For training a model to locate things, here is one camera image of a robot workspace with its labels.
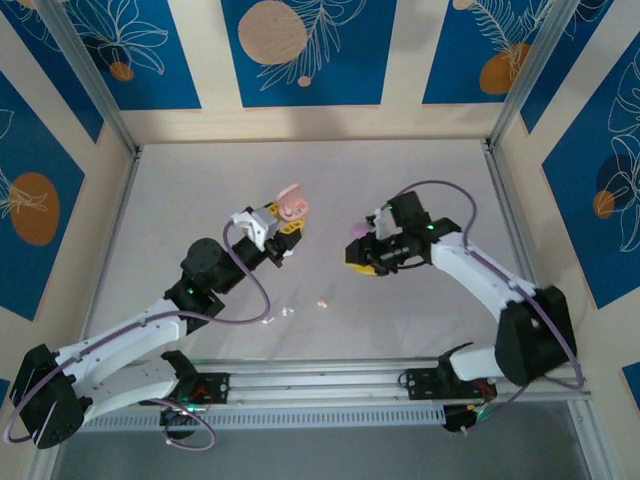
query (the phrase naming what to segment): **blue wall panel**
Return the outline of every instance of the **blue wall panel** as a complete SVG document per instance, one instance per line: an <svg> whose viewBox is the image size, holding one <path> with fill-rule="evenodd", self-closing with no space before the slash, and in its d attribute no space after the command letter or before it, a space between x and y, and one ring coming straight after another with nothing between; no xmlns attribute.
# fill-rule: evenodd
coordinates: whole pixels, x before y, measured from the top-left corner
<svg viewBox="0 0 640 480"><path fill-rule="evenodd" d="M0 0L0 11L69 105L87 135L96 142L104 123L102 116L65 61L38 13L17 0Z"/></svg>
<svg viewBox="0 0 640 480"><path fill-rule="evenodd" d="M536 81L520 113L529 132L549 106L614 0L583 0Z"/></svg>
<svg viewBox="0 0 640 480"><path fill-rule="evenodd" d="M543 167L598 307L640 286L640 35Z"/></svg>
<svg viewBox="0 0 640 480"><path fill-rule="evenodd" d="M33 320L84 173L0 74L0 306Z"/></svg>
<svg viewBox="0 0 640 480"><path fill-rule="evenodd" d="M451 0L423 103L504 100L549 5L540 0Z"/></svg>
<svg viewBox="0 0 640 480"><path fill-rule="evenodd" d="M377 105L396 0L222 0L244 107Z"/></svg>

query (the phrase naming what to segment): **pink toy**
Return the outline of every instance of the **pink toy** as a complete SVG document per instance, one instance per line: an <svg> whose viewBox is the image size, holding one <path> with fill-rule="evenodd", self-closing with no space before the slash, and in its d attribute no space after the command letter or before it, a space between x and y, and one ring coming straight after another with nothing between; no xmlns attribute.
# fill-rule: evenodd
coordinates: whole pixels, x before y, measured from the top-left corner
<svg viewBox="0 0 640 480"><path fill-rule="evenodd" d="M362 238L370 231L371 231L371 227L369 226L368 223L365 223L365 222L356 223L351 229L351 233L355 238Z"/></svg>
<svg viewBox="0 0 640 480"><path fill-rule="evenodd" d="M285 222L295 222L309 211L307 202L300 198L300 185L294 183L285 188L276 197L278 213Z"/></svg>

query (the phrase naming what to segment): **cream wall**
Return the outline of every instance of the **cream wall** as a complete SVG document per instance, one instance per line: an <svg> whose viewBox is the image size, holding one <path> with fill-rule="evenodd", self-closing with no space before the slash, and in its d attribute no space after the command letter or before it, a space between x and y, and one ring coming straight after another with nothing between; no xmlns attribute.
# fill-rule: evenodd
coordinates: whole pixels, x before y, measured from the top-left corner
<svg viewBox="0 0 640 480"><path fill-rule="evenodd" d="M91 141L1 14L0 45L0 71L85 173L35 321L0 308L0 378L12 380L29 349L43 342L57 348L78 338L129 159L108 128L103 129L97 145ZM0 411L0 429L4 430L12 409L7 399ZM33 451L31 443L17 447L0 443L0 476L20 478Z"/></svg>
<svg viewBox="0 0 640 480"><path fill-rule="evenodd" d="M596 310L542 162L635 38L638 19L640 2L616 0L531 136L518 119L502 147L545 279L569 300L589 387L629 479L640 478L640 412L621 368L640 360L640 290Z"/></svg>
<svg viewBox="0 0 640 480"><path fill-rule="evenodd" d="M169 0L202 110L127 111L141 144L486 137L501 103L423 106L450 0L399 0L380 106L243 109L220 1Z"/></svg>

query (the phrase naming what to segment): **gray floor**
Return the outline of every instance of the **gray floor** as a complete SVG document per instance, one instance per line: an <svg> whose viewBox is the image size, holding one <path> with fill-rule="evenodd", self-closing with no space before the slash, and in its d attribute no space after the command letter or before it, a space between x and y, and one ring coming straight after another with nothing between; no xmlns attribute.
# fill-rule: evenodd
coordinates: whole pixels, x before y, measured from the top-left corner
<svg viewBox="0 0 640 480"><path fill-rule="evenodd" d="M56 480L585 479L566 405L516 404L464 438L441 427L220 431L209 452L157 432L83 433L58 457Z"/></svg>
<svg viewBox="0 0 640 480"><path fill-rule="evenodd" d="M160 298L180 277L179 263L193 241L221 240L232 213L272 201L298 182L310 206L304 238L282 269L265 262L256 271L271 296L274 321L203 328L180 345L185 354L209 360L410 358L437 356L468 341L492 343L495 319L435 267L380 279L344 265L353 225L420 179L467 188L479 205L471 240L515 268L479 140L148 145L88 334ZM455 190L431 186L418 194L433 218L468 221L471 208ZM234 232L233 241L238 238ZM248 281L222 300L223 318L251 318L263 310Z"/></svg>

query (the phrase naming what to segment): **pink object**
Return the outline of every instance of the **pink object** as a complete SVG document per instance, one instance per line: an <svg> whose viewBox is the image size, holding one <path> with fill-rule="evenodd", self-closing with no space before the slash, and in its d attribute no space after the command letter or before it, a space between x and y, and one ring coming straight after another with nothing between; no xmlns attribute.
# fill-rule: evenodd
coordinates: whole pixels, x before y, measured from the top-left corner
<svg viewBox="0 0 640 480"><path fill-rule="evenodd" d="M365 222L356 223L351 229L351 233L356 238L362 238L369 232L371 232L371 227Z"/></svg>
<svg viewBox="0 0 640 480"><path fill-rule="evenodd" d="M300 198L300 185L294 183L281 191L276 197L278 213L285 222L295 222L304 217L309 206Z"/></svg>

